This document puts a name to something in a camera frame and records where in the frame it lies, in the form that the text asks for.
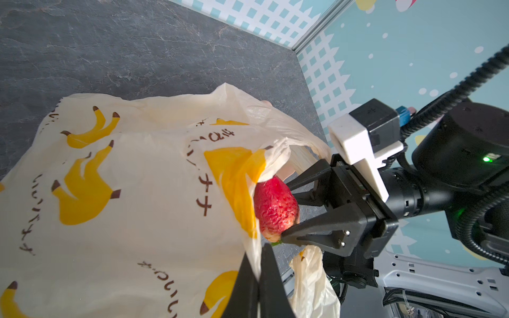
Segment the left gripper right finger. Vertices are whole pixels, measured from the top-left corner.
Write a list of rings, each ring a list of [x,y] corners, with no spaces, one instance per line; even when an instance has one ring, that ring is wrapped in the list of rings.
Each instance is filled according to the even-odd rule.
[[[259,304],[261,318],[296,317],[286,297],[273,247],[270,244],[265,244],[262,248]]]

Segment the red peach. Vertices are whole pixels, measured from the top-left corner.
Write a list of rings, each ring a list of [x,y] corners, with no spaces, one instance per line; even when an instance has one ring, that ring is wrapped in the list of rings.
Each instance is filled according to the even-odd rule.
[[[271,243],[300,222],[300,208],[290,188],[278,177],[258,183],[253,197],[261,234]]]

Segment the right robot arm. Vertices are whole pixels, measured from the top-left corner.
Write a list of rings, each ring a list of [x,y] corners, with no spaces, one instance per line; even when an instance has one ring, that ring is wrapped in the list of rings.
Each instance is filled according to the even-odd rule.
[[[416,114],[377,99],[329,125],[336,153],[289,183],[326,212],[282,233],[315,245],[334,282],[382,286],[383,305],[444,317],[508,316],[508,112],[470,95],[508,66],[504,47]],[[389,253],[405,219],[444,212],[451,236],[494,268]]]

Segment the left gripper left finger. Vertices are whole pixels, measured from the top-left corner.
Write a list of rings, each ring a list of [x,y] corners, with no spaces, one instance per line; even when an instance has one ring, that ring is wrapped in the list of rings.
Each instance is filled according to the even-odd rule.
[[[258,317],[258,281],[245,254],[222,318]]]

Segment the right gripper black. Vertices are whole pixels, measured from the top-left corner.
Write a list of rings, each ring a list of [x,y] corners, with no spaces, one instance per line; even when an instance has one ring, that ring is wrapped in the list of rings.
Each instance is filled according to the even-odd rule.
[[[317,246],[327,255],[327,274],[355,288],[376,288],[374,261],[398,228],[397,218],[338,154],[331,165],[318,160],[287,186],[296,190],[308,184],[314,187],[294,194],[297,203],[324,205],[327,212],[292,226],[282,233],[282,242]]]

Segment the banana print plastic bag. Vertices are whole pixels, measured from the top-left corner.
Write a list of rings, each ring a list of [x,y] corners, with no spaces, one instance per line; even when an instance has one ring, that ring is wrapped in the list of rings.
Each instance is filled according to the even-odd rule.
[[[1,316],[220,317],[242,260],[261,274],[254,188],[294,147],[331,155],[227,83],[61,99],[1,180]]]

